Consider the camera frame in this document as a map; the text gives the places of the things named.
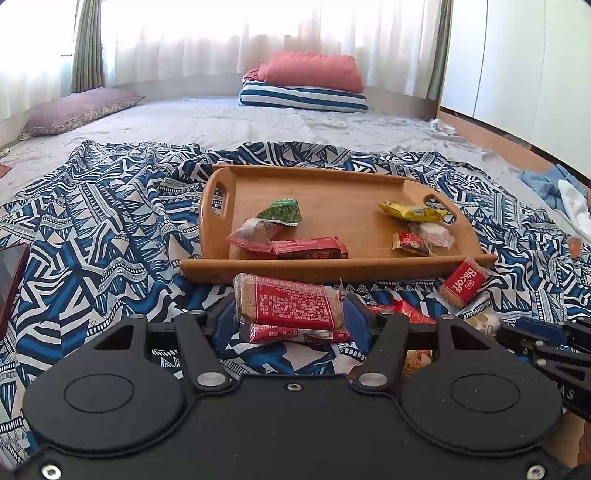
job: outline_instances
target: snack wrapper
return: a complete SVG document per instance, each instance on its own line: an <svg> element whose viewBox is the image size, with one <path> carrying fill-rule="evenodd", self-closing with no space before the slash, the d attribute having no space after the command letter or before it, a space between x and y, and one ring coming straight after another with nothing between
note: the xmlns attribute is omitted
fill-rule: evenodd
<svg viewBox="0 0 591 480"><path fill-rule="evenodd" d="M418 257L428 257L431 251L423 242L423 239L411 232L401 232L394 234L392 250L401 249Z"/></svg>
<svg viewBox="0 0 591 480"><path fill-rule="evenodd" d="M272 223L298 226L301 222L300 206L295 199L275 200L256 217Z"/></svg>
<svg viewBox="0 0 591 480"><path fill-rule="evenodd" d="M273 325L240 324L240 340L249 343L291 340L302 342L352 342L346 329L310 330L302 328L276 327Z"/></svg>
<svg viewBox="0 0 591 480"><path fill-rule="evenodd" d="M487 278L488 272L473 258L468 258L437 291L450 305L460 309L474 298Z"/></svg>
<svg viewBox="0 0 591 480"><path fill-rule="evenodd" d="M343 327L342 293L332 287L240 273L236 316L247 323L310 330Z"/></svg>
<svg viewBox="0 0 591 480"><path fill-rule="evenodd" d="M259 218L247 219L237 230L230 233L226 240L232 245L253 252L271 252L271 238L276 236L283 226Z"/></svg>
<svg viewBox="0 0 591 480"><path fill-rule="evenodd" d="M271 242L277 258L348 258L347 248L336 237L308 240L277 240Z"/></svg>
<svg viewBox="0 0 591 480"><path fill-rule="evenodd" d="M445 210L422 205L402 205L396 202L379 202L378 206L390 217L409 222L439 222L445 218Z"/></svg>
<svg viewBox="0 0 591 480"><path fill-rule="evenodd" d="M450 248L455 242L449 230L438 223L410 222L408 226L412 233L423 239L429 249L434 247Z"/></svg>

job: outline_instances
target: yellow snack wrapper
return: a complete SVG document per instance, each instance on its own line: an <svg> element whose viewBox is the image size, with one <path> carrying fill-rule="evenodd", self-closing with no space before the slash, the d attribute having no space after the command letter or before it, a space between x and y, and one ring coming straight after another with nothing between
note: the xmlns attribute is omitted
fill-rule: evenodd
<svg viewBox="0 0 591 480"><path fill-rule="evenodd" d="M421 205L402 205L395 202L379 202L378 206L390 217L408 220L409 222L439 222L447 212Z"/></svg>

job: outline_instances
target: striped pillow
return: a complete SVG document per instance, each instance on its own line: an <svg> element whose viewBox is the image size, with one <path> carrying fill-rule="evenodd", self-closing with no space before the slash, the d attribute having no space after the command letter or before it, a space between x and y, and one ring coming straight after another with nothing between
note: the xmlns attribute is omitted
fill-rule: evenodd
<svg viewBox="0 0 591 480"><path fill-rule="evenodd" d="M307 108L335 112L363 112L368 109L365 97L323 87L281 87L256 80L246 80L238 95L241 105Z"/></svg>

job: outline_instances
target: tray handle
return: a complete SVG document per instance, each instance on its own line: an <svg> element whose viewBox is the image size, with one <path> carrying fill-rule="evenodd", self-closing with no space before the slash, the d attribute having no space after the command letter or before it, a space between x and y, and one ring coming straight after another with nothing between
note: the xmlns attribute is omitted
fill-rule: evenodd
<svg viewBox="0 0 591 480"><path fill-rule="evenodd" d="M222 192L219 215L212 207L216 188ZM199 242L203 258L228 258L230 245L225 238L232 230L236 176L229 168L216 170L205 184L199 212Z"/></svg>

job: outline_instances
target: red pillow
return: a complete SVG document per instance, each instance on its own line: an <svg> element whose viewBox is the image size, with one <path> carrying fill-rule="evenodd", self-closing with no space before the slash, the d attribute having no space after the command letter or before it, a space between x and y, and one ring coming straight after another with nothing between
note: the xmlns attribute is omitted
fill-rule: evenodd
<svg viewBox="0 0 591 480"><path fill-rule="evenodd" d="M282 51L261 64L261 82L281 86L326 87L346 92L363 92L361 74L353 57L327 57L315 53Z"/></svg>

